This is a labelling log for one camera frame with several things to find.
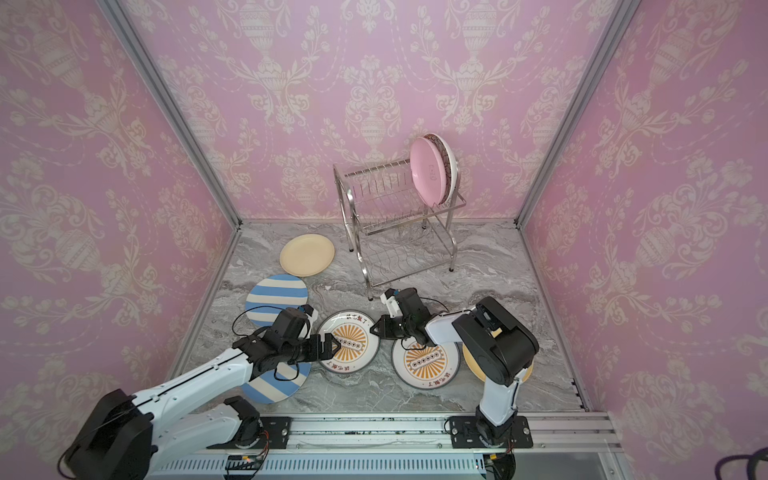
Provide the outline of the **chrome wire dish rack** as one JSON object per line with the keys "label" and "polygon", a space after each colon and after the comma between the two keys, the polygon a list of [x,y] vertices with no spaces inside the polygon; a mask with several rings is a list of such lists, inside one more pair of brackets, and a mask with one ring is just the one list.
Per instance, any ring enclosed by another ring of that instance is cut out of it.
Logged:
{"label": "chrome wire dish rack", "polygon": [[466,206],[456,191],[445,204],[424,203],[410,161],[333,167],[349,251],[361,269],[366,296],[436,267],[455,269],[454,214]]}

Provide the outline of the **pink bear plate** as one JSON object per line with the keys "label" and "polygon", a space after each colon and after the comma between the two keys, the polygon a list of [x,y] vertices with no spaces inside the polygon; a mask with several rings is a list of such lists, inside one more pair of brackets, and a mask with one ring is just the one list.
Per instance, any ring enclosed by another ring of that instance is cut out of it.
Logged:
{"label": "pink bear plate", "polygon": [[409,162],[413,185],[422,201],[429,207],[441,204],[447,192],[447,173],[436,144],[425,137],[416,139],[410,148]]}

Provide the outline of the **petal pattern plate orange rim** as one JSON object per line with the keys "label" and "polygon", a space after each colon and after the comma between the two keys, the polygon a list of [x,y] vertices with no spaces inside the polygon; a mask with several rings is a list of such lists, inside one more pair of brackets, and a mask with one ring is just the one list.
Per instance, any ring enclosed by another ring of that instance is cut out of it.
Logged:
{"label": "petal pattern plate orange rim", "polygon": [[439,205],[442,205],[452,198],[456,191],[457,183],[459,182],[459,169],[456,156],[448,143],[441,136],[434,133],[428,133],[424,135],[424,138],[429,140],[437,148],[442,158],[446,177],[445,192],[439,202]]}

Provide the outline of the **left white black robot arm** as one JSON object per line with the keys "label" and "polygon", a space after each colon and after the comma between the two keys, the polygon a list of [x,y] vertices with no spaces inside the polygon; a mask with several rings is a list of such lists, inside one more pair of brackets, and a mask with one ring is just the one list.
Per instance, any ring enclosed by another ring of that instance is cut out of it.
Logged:
{"label": "left white black robot arm", "polygon": [[211,446],[269,448],[258,410],[232,396],[200,412],[215,397],[282,364],[330,360],[340,342],[311,331],[309,305],[283,309],[269,326],[240,334],[203,365],[157,386],[104,395],[61,454],[65,479],[143,479],[166,464]]}

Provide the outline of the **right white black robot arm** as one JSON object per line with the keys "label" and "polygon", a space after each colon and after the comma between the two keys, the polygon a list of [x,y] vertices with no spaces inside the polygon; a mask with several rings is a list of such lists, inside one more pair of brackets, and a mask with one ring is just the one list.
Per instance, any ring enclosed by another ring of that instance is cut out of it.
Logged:
{"label": "right white black robot arm", "polygon": [[488,446],[512,445],[517,397],[539,352],[534,334],[495,298],[474,307],[432,313],[414,288],[388,289],[381,295],[387,313],[370,333],[394,342],[398,375],[418,389],[452,381],[465,353],[483,374],[483,395],[475,411],[475,429]]}

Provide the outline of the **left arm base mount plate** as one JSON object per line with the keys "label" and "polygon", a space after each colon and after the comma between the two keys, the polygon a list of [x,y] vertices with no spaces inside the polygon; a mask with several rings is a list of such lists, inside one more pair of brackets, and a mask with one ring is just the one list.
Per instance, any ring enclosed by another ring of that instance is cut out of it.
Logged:
{"label": "left arm base mount plate", "polygon": [[243,441],[232,440],[227,443],[214,444],[207,447],[207,450],[225,450],[225,449],[250,449],[261,451],[266,445],[270,450],[284,450],[290,438],[291,424],[293,418],[290,416],[266,416],[260,419],[261,430],[258,437],[244,443]]}

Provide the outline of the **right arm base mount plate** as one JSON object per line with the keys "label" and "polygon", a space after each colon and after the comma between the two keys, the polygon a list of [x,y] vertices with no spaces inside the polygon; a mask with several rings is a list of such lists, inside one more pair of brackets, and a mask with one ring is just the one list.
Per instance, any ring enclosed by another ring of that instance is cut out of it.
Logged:
{"label": "right arm base mount plate", "polygon": [[454,449],[531,449],[534,445],[528,418],[521,415],[511,417],[500,426],[480,417],[452,416],[447,427]]}

